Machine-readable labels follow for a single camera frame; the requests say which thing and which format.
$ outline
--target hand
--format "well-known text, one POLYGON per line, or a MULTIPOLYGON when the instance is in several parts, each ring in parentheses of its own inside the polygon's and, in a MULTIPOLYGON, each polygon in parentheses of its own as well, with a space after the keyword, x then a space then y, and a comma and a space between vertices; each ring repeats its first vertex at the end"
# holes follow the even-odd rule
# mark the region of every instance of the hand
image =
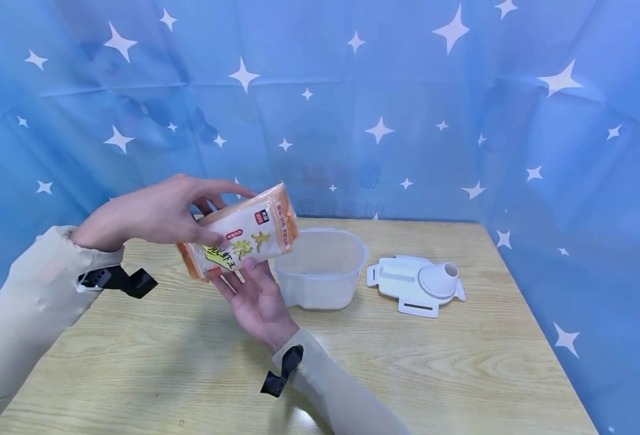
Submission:
POLYGON ((265 344, 271 353, 277 353, 299 328, 286 308, 269 262, 255 265, 248 258, 240 273, 244 283, 235 272, 217 276, 211 282, 226 298, 243 329, 265 344))
POLYGON ((184 174, 107 202, 72 234, 78 246, 117 251, 129 239, 155 243, 201 243, 217 247, 221 234, 200 227, 191 214, 195 205, 202 214, 225 207, 221 193, 255 196, 250 189, 225 179, 198 179, 184 174))

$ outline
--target orange packaging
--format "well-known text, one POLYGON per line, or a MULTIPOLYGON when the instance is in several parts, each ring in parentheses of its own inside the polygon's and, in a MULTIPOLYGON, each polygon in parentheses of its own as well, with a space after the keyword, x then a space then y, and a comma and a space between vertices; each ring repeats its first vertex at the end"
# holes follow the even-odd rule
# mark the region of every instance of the orange packaging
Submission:
POLYGON ((296 212, 283 182, 208 214, 199 224, 225 238, 218 248, 178 243, 192 278, 204 281, 240 269, 248 257, 262 262, 289 253, 298 238, 296 212))

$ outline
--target black clip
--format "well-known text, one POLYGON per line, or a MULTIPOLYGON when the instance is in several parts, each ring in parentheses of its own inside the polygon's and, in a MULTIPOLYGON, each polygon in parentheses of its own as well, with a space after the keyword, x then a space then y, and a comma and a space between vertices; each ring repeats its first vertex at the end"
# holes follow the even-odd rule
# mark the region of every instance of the black clip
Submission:
POLYGON ((266 393, 278 398, 289 380, 289 375, 291 375, 292 371, 296 370, 296 367, 298 367, 298 364, 301 363, 302 359, 303 346, 299 344, 289 348, 282 358, 281 376, 274 375, 272 372, 267 372, 267 379, 264 380, 260 393, 266 393))
POLYGON ((88 288, 118 289, 129 296, 141 299, 158 285, 156 280, 144 269, 139 269, 131 276, 122 266, 105 267, 88 272, 83 276, 81 284, 88 288))

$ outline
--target clear plastic container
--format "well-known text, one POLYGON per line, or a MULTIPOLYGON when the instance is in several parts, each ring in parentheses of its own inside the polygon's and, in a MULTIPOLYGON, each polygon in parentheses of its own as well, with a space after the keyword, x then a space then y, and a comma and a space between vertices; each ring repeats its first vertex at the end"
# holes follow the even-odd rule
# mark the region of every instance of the clear plastic container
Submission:
POLYGON ((355 234, 334 228, 301 230, 293 252, 274 260, 286 305, 306 310, 348 306, 368 256, 368 247, 355 234))

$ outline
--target blue curtain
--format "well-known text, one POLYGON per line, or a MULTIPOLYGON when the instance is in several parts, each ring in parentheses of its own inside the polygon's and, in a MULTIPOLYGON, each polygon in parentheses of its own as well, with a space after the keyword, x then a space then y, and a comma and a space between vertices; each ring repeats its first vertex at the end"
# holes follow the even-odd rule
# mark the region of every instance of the blue curtain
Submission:
POLYGON ((0 285, 181 172, 480 222, 598 431, 640 434, 640 1, 0 0, 0 285))

